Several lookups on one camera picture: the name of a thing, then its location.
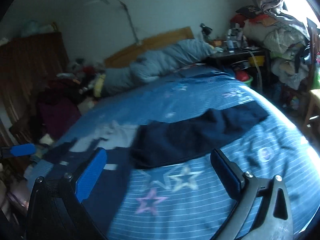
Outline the navy and grey garment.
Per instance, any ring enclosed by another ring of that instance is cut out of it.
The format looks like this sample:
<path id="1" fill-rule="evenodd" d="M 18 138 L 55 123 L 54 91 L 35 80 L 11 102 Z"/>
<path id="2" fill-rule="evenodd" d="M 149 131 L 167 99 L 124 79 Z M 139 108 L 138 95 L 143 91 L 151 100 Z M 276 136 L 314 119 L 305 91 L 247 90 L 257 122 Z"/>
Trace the navy and grey garment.
<path id="1" fill-rule="evenodd" d="M 173 123 L 152 121 L 138 127 L 122 127 L 126 134 L 109 139 L 94 139 L 81 152 L 71 150 L 77 139 L 65 142 L 46 156 L 48 179 L 60 179 L 75 172 L 98 148 L 105 150 L 93 166 L 106 179 L 127 180 L 133 168 L 146 170 L 185 163 L 240 139 L 268 117 L 257 102 L 216 110 Z"/>

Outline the maroon hanging cloth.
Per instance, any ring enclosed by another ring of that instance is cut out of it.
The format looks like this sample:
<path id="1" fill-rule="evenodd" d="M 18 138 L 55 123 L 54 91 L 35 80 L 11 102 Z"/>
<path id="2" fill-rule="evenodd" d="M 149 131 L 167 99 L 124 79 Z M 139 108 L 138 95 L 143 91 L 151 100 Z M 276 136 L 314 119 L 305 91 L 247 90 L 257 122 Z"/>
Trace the maroon hanging cloth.
<path id="1" fill-rule="evenodd" d="M 81 117 L 81 113 L 70 101 L 58 103 L 40 103 L 40 112 L 47 133 L 54 139 L 60 139 Z"/>

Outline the brown wooden wardrobe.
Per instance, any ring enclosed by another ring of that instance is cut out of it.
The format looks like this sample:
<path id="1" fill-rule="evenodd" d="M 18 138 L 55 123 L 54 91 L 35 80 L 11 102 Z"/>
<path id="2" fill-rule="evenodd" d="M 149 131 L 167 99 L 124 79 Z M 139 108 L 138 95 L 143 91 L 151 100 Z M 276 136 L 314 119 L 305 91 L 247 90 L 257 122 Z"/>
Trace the brown wooden wardrobe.
<path id="1" fill-rule="evenodd" d="M 19 144 L 47 133 L 40 103 L 58 103 L 57 75 L 69 63 L 60 32 L 15 38 L 1 46 L 1 102 Z"/>

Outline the blue star patterned bedsheet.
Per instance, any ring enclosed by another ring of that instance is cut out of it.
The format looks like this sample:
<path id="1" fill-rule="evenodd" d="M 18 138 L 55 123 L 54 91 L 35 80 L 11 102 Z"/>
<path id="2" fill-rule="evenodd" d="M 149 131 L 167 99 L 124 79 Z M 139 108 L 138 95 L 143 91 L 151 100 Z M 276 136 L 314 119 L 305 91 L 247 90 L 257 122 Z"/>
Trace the blue star patterned bedsheet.
<path id="1" fill-rule="evenodd" d="M 149 121 L 177 122 L 211 108 L 222 110 L 253 101 L 268 112 L 267 119 L 222 151 L 256 176 L 282 176 L 290 198 L 293 233 L 298 236 L 319 221 L 319 156 L 276 106 L 215 68 L 182 70 L 105 98 L 60 142 L 76 138 L 71 149 L 75 153 L 87 150 L 95 139 L 106 149 L 128 146 L 136 128 Z M 109 239 L 208 239 L 233 204 L 208 155 L 151 171 L 134 170 L 107 235 Z"/>

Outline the yellow pillow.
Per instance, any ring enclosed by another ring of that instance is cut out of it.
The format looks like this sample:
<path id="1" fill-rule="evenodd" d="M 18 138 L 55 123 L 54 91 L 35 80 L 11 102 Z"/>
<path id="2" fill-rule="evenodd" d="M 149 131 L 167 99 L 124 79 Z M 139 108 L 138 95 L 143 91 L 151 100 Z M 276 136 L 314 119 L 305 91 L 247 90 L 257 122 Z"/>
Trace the yellow pillow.
<path id="1" fill-rule="evenodd" d="M 96 98 L 101 97 L 101 91 L 104 85 L 105 77 L 106 77 L 105 74 L 99 75 L 99 77 L 97 78 L 94 84 L 93 93 Z"/>

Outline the wooden headboard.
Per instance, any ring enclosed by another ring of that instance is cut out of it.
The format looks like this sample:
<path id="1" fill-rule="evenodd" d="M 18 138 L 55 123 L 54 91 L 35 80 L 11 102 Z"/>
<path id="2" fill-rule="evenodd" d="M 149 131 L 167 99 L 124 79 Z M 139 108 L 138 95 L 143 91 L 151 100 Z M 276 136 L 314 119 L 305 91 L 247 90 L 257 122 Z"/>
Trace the wooden headboard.
<path id="1" fill-rule="evenodd" d="M 148 37 L 143 39 L 141 44 L 130 45 L 106 58 L 104 60 L 104 65 L 106 68 L 123 68 L 135 61 L 139 55 L 148 50 L 161 49 L 186 39 L 194 39 L 194 35 L 190 27 L 176 29 Z"/>

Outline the red and green basin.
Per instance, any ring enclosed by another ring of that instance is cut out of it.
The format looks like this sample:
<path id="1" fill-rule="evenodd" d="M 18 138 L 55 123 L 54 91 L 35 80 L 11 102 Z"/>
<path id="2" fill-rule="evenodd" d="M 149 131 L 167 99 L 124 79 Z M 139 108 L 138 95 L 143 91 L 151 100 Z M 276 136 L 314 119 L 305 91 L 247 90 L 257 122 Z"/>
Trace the red and green basin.
<path id="1" fill-rule="evenodd" d="M 246 86 L 251 87 L 253 77 L 247 74 L 245 71 L 237 70 L 235 72 L 235 78 L 244 83 Z"/>

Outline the grey rolled duvet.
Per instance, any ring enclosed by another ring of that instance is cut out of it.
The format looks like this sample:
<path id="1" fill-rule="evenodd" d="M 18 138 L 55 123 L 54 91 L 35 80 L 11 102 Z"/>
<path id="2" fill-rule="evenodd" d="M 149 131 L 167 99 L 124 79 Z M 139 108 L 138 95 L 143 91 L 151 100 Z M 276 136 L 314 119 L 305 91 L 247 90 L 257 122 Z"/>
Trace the grey rolled duvet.
<path id="1" fill-rule="evenodd" d="M 197 39 L 181 40 L 159 50 L 149 50 L 123 68 L 107 68 L 101 97 L 116 95 L 156 81 L 181 68 L 199 63 L 217 53 Z"/>

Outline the dark cluttered bedside desk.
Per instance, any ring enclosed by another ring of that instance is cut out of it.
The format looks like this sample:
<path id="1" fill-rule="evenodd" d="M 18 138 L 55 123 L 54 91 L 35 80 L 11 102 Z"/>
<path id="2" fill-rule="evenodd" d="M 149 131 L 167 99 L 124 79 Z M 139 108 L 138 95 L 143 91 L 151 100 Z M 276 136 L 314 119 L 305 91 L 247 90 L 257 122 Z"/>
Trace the dark cluttered bedside desk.
<path id="1" fill-rule="evenodd" d="M 263 48 L 258 50 L 236 49 L 224 51 L 207 57 L 201 63 L 227 70 L 247 70 L 253 77 L 253 87 L 262 94 L 270 81 L 270 52 Z"/>

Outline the pile of bedding bags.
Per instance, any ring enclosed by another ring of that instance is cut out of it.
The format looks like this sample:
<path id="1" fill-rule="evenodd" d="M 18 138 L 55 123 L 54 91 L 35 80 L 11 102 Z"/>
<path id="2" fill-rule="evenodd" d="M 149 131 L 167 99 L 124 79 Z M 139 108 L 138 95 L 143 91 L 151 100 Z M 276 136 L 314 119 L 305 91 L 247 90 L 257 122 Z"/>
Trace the pile of bedding bags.
<path id="1" fill-rule="evenodd" d="M 298 90 L 309 74 L 308 66 L 302 59 L 309 45 L 308 39 L 297 29 L 278 21 L 266 26 L 263 20 L 245 20 L 243 33 L 246 38 L 270 51 L 273 60 L 271 72 L 279 81 Z"/>

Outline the black desk lamp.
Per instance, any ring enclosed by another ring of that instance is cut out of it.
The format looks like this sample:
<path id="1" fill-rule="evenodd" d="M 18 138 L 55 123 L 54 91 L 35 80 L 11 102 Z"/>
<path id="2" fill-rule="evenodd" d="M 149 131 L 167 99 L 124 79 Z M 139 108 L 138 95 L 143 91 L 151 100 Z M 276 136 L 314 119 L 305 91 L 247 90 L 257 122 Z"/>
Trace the black desk lamp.
<path id="1" fill-rule="evenodd" d="M 210 38 L 210 35 L 212 33 L 212 28 L 206 26 L 204 23 L 200 24 L 201 33 L 203 36 L 204 41 L 210 42 L 212 39 Z"/>

